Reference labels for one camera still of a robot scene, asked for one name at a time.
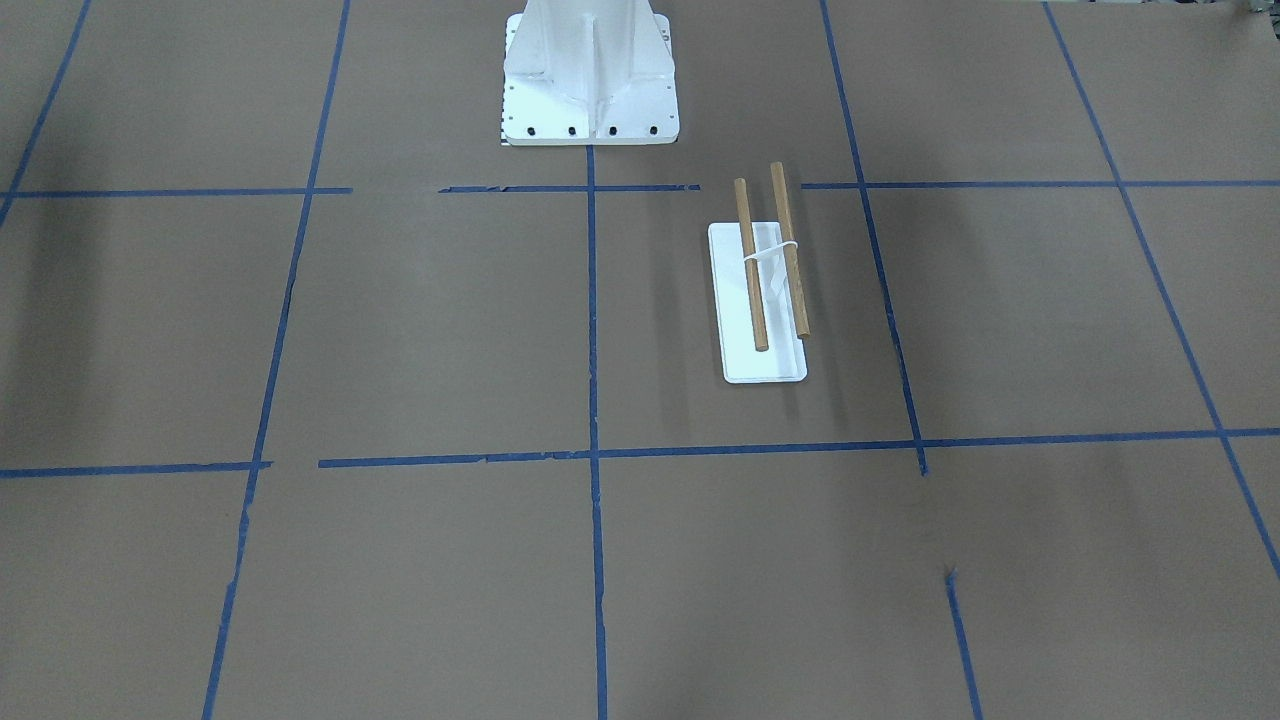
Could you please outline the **wooden rack rod inner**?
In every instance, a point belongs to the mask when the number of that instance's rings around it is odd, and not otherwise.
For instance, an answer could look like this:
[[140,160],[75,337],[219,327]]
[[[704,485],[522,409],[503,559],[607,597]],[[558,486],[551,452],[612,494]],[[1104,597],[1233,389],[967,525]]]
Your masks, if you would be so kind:
[[771,183],[774,206],[780,223],[783,266],[788,286],[788,296],[794,316],[794,327],[800,340],[812,336],[812,323],[806,306],[806,292],[797,254],[797,238],[794,225],[794,213],[790,202],[786,169],[782,161],[771,163]]

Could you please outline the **wooden rack rod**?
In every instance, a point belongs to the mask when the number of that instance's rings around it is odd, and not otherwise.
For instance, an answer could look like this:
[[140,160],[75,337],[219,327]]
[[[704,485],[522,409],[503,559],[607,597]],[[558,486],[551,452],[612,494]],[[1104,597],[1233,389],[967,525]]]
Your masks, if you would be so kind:
[[739,220],[753,347],[756,352],[765,352],[769,350],[771,345],[767,334],[762,279],[759,275],[754,224],[748,196],[748,182],[745,178],[739,177],[733,179],[733,197]]
[[782,161],[771,163],[771,183],[774,206],[780,223],[783,266],[788,286],[788,296],[794,316],[794,327],[800,340],[812,336],[812,323],[806,306],[806,292],[797,254],[797,238],[794,225],[794,213],[790,202],[786,169]]

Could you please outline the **wooden rack rod outer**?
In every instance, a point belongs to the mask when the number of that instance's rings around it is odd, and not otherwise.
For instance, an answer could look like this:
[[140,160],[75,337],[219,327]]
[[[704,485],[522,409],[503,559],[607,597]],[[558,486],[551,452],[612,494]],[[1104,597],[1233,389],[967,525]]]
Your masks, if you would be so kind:
[[769,350],[771,345],[767,334],[762,279],[759,275],[754,224],[748,196],[748,182],[745,178],[739,177],[733,179],[733,197],[739,220],[753,347],[756,352],[765,352]]

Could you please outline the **white towel rack base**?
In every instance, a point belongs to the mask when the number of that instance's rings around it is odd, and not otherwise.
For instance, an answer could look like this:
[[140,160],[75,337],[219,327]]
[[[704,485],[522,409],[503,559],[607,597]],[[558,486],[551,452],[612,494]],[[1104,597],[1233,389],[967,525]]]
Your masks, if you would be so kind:
[[805,346],[791,297],[787,255],[777,222],[753,224],[746,255],[737,222],[708,225],[721,370],[730,384],[799,383],[808,377]]

